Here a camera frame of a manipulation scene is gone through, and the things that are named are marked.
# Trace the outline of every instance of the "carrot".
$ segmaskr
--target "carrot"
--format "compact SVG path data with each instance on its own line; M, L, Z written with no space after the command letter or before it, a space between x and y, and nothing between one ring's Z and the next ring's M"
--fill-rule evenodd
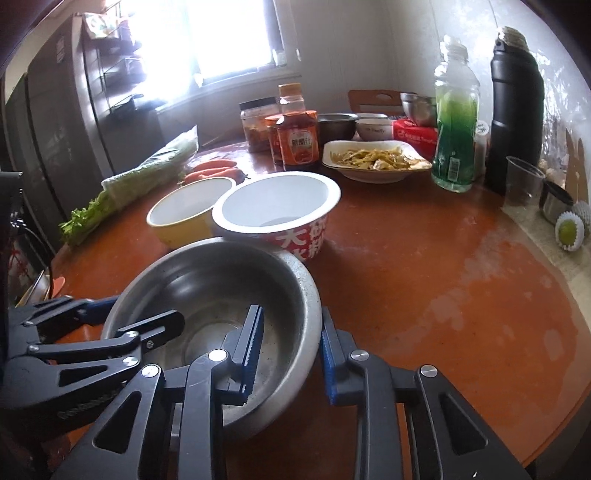
M214 174L214 173L220 173L221 171L227 170L231 167L219 167L219 168L208 168L207 170L197 170L194 171L193 173L191 173L191 175L194 175L196 173L200 173L201 175L205 176L205 177L209 177L210 175Z
M197 165L195 165L192 169L193 172L196 171L203 171L203 170L209 170L211 168L233 168L236 166L236 162L233 160L226 160L225 158L220 158L220 159L216 159L216 160L208 160L208 161L204 161L202 163L198 163Z
M242 183L246 175L244 175L244 172L239 168L228 168L227 170L207 176L208 179L214 177L229 177L231 179L236 180L236 183Z
M189 183L193 183L194 181L203 180L205 177L202 175L200 171L196 171L187 175L183 181L181 182L182 185L188 185Z

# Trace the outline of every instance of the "bright window light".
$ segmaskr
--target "bright window light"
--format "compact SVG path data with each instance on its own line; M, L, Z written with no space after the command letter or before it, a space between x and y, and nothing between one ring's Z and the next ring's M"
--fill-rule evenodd
M262 0L187 0L187 7L203 78L271 61Z
M186 93L195 62L208 79L271 61L263 0L125 0L125 7L142 42L148 96Z

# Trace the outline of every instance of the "clear plastic cup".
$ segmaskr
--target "clear plastic cup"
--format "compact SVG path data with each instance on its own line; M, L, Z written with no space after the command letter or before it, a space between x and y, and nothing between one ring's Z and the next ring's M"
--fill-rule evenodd
M544 172L531 163L507 157L505 203L511 206L537 205L544 178Z

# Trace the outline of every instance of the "stir-fried dish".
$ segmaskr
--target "stir-fried dish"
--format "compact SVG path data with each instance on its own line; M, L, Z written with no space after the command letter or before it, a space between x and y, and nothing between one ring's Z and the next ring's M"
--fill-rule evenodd
M427 167L426 160L412 158L402 153L401 147L392 150L347 150L344 153L330 153L330 159L337 165L362 170L421 170Z

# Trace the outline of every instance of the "metal bowl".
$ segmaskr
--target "metal bowl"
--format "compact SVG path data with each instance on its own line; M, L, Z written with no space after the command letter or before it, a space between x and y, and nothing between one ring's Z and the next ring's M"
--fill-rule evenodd
M226 238L182 247L150 265L125 289L101 337L110 338L122 326L176 309L185 317L183 334L144 361L164 370L180 367L219 348L226 333L240 328L251 304L260 304L265 312L254 390L243 407L223 410L227 436L244 439L267 427L291 403L318 351L320 297L310 273L294 255L275 245Z
M351 140L355 136L354 113L320 113L318 115L318 143L323 147L333 140Z
M401 93L402 108L407 117L420 127L437 126L437 104L434 97Z

